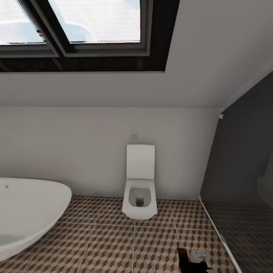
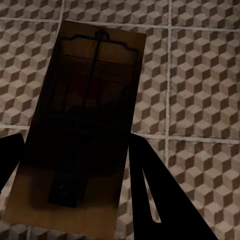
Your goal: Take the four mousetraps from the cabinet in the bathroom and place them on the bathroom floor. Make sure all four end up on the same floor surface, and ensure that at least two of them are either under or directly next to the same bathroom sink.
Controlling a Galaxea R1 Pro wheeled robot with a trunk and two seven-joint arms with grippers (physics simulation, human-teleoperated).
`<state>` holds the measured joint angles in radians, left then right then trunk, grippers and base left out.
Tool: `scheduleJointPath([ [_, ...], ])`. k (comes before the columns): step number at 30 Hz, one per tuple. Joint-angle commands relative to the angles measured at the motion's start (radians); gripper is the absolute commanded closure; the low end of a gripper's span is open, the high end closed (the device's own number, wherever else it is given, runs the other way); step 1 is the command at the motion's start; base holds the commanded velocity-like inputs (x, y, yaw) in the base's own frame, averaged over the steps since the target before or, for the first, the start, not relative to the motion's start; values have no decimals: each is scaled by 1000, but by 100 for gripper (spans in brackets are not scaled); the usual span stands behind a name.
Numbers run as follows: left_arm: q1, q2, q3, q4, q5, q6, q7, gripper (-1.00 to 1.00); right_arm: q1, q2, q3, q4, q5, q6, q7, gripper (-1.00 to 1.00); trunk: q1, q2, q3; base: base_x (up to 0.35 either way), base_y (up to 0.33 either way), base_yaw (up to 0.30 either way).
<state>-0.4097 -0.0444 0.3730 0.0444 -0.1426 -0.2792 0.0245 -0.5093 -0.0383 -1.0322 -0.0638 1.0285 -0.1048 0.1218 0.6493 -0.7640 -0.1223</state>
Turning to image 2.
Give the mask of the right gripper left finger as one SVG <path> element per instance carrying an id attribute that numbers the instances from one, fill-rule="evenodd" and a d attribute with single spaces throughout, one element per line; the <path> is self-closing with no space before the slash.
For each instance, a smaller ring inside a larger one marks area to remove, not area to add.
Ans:
<path id="1" fill-rule="evenodd" d="M 21 133 L 0 138 L 0 192 L 20 162 L 24 146 Z"/>

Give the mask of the mousetrap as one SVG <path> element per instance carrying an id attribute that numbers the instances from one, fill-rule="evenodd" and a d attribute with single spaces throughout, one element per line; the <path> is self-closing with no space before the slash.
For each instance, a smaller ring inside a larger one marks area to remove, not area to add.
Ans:
<path id="1" fill-rule="evenodd" d="M 2 221 L 113 240 L 146 38 L 62 20 Z"/>

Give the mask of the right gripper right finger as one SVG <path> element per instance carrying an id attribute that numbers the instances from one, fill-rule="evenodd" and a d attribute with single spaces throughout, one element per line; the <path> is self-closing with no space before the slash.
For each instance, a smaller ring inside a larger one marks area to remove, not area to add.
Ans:
<path id="1" fill-rule="evenodd" d="M 218 240 L 145 138 L 130 133 L 128 152 L 134 240 Z M 161 223 L 152 219 L 143 172 Z"/>

